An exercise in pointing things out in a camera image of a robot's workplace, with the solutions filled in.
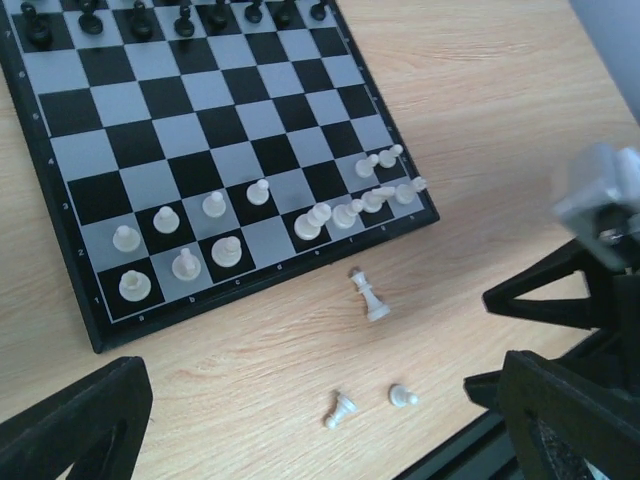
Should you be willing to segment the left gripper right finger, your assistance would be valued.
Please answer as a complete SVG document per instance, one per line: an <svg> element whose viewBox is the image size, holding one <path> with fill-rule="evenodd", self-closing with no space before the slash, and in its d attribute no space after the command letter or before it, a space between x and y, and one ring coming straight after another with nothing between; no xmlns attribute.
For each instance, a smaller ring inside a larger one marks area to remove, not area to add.
<svg viewBox="0 0 640 480"><path fill-rule="evenodd" d="M639 477L639 399L603 388L530 351L506 354L499 382L502 410L527 479L561 479L540 427L609 479Z"/></svg>

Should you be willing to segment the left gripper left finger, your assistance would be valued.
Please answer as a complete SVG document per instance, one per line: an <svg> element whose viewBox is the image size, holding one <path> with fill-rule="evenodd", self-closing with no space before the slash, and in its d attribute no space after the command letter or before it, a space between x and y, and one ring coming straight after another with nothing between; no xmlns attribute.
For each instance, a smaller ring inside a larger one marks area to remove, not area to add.
<svg viewBox="0 0 640 480"><path fill-rule="evenodd" d="M152 402L144 360L117 358L1 423L1 477L130 479Z"/></svg>

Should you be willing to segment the white pawn bottom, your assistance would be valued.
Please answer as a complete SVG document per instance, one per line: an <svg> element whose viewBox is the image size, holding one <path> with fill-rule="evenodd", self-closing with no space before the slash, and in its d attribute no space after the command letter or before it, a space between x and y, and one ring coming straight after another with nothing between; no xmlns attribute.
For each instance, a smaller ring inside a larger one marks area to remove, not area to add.
<svg viewBox="0 0 640 480"><path fill-rule="evenodd" d="M153 217L154 228L162 234L175 232L180 225L178 214L168 205L162 206Z"/></svg>

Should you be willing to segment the white rook piece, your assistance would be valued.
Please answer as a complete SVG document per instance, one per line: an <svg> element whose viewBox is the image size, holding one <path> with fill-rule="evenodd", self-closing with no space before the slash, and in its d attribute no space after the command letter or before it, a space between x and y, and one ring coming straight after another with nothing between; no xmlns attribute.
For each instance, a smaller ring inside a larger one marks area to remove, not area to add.
<svg viewBox="0 0 640 480"><path fill-rule="evenodd" d="M403 183L395 188L395 199L399 204L408 205L418 196L418 194L427 187L426 180L421 177L415 177L408 183Z"/></svg>

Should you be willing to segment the white queen piece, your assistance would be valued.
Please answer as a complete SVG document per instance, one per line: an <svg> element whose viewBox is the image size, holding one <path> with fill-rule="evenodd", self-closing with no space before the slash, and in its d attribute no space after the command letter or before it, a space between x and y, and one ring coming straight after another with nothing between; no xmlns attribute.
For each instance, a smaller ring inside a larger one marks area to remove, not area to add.
<svg viewBox="0 0 640 480"><path fill-rule="evenodd" d="M295 220L294 232L302 240L313 240L320 235L322 227L328 222L331 215L332 210L327 203L317 203Z"/></svg>

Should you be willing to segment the black pieces row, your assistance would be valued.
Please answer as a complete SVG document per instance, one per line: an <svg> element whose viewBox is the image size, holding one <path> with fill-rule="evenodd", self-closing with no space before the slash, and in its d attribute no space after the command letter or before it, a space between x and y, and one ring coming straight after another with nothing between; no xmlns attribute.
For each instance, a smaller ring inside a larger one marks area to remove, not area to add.
<svg viewBox="0 0 640 480"><path fill-rule="evenodd" d="M336 25L329 1L5 1L26 38L55 49L106 48Z"/></svg>

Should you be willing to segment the black and grey chessboard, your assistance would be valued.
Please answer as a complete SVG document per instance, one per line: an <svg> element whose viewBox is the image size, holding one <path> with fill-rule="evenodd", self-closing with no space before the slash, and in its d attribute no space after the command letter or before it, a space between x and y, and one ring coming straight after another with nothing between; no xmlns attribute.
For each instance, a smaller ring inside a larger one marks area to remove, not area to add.
<svg viewBox="0 0 640 480"><path fill-rule="evenodd" d="M294 222L315 204L346 204L418 177L338 4L336 25L106 48L55 49L26 38L1 5L1 65L95 352L102 352L435 223L426 191L362 212L349 229L326 223L310 241ZM393 168L369 178L358 160L394 144ZM260 206L247 188L269 182ZM203 200L220 191L225 214ZM170 206L180 225L159 233ZM138 231L118 251L116 228ZM212 245L236 236L242 258L216 265ZM200 275L172 262L189 248ZM128 302L136 270L150 294Z"/></svg>

